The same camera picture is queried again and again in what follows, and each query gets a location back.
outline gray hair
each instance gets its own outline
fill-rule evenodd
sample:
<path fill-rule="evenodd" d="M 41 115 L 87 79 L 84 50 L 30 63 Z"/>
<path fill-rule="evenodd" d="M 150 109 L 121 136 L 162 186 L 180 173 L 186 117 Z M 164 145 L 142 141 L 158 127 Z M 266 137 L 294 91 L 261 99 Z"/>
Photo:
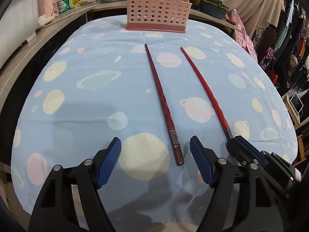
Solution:
<path fill-rule="evenodd" d="M 298 64 L 297 58 L 294 55 L 290 56 L 290 60 L 294 60 L 296 64 Z"/>

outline blue gripper pad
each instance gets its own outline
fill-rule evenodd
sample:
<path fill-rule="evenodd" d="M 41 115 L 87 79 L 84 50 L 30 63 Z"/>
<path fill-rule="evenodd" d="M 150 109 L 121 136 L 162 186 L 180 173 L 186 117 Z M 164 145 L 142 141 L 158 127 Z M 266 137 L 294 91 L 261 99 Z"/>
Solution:
<path fill-rule="evenodd" d="M 264 168 L 266 166 L 264 155 L 257 150 L 253 145 L 251 145 L 247 140 L 245 140 L 242 136 L 236 136 L 235 139 L 239 141 L 245 148 L 247 148 L 251 153 L 253 153 L 257 159 L 261 161 L 261 166 Z"/>
<path fill-rule="evenodd" d="M 103 185 L 107 183 L 113 168 L 117 162 L 117 159 L 120 155 L 121 151 L 121 141 L 120 139 L 116 138 L 111 147 L 108 147 L 109 151 L 107 152 L 103 162 L 98 167 L 98 177 L 97 181 L 95 182 L 96 187 L 99 189 Z"/>
<path fill-rule="evenodd" d="M 196 136 L 190 139 L 190 150 L 195 160 L 195 163 L 200 170 L 203 181 L 213 187 L 215 180 L 213 177 L 213 169 L 206 155 L 203 153 L 204 147 Z"/>

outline dark red chopstick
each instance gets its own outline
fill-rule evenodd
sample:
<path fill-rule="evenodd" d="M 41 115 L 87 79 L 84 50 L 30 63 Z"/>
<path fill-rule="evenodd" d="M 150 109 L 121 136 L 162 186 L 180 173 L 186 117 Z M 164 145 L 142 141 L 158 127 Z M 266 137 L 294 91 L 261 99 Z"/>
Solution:
<path fill-rule="evenodd" d="M 161 83 L 160 83 L 160 80 L 159 80 L 159 76 L 158 76 L 157 71 L 155 69 L 154 62 L 151 58 L 147 44 L 145 44 L 145 49 L 146 49 L 148 60 L 149 60 L 149 63 L 150 63 L 152 76 L 153 76 L 154 81 L 155 81 L 154 83 L 155 83 L 157 93 L 158 93 L 158 96 L 159 96 L 159 99 L 160 99 L 161 108 L 162 108 L 162 112 L 163 112 L 163 115 L 164 115 L 168 134 L 169 134 L 169 137 L 170 137 L 170 141 L 171 141 L 176 165 L 181 166 L 181 165 L 184 164 L 184 159 L 183 159 L 180 144 L 179 144 L 179 141 L 178 141 L 177 133 L 176 133 L 176 130 L 175 130 L 174 122 L 172 120 L 170 110 L 167 106 L 166 98 L 165 98 L 164 93 L 163 93 L 163 89 L 162 89 L 162 86 L 161 86 Z"/>
<path fill-rule="evenodd" d="M 180 47 L 182 53 L 185 55 L 186 59 L 188 60 L 188 62 L 191 64 L 195 74 L 197 75 L 198 79 L 200 80 L 205 92 L 207 93 L 212 106 L 214 107 L 214 110 L 218 116 L 218 119 L 220 121 L 221 127 L 224 131 L 224 134 L 227 138 L 227 140 L 233 138 L 233 135 L 231 133 L 231 129 L 229 127 L 228 122 L 226 121 L 223 112 L 217 102 L 217 100 L 215 99 L 211 89 L 209 88 L 208 84 L 206 83 L 205 79 L 203 78 L 203 75 L 200 73 L 200 71 L 198 70 L 198 68 L 195 66 L 194 62 L 191 60 L 191 58 L 189 57 L 189 55 L 186 53 L 186 51 L 183 49 L 183 47 Z"/>

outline pink appliance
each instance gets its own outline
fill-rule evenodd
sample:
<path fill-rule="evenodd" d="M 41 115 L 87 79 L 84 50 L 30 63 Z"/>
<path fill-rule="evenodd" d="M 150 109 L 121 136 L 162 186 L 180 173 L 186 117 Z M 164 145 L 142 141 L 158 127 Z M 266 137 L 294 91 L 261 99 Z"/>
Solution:
<path fill-rule="evenodd" d="M 45 25 L 59 16 L 57 2 L 62 0 L 38 0 L 39 25 Z"/>

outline pink plastic basket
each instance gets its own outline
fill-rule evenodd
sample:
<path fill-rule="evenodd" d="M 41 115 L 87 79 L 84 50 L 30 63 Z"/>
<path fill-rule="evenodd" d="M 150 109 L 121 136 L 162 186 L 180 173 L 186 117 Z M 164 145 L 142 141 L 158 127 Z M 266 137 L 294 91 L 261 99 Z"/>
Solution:
<path fill-rule="evenodd" d="M 128 0 L 127 30 L 186 33 L 189 0 Z"/>

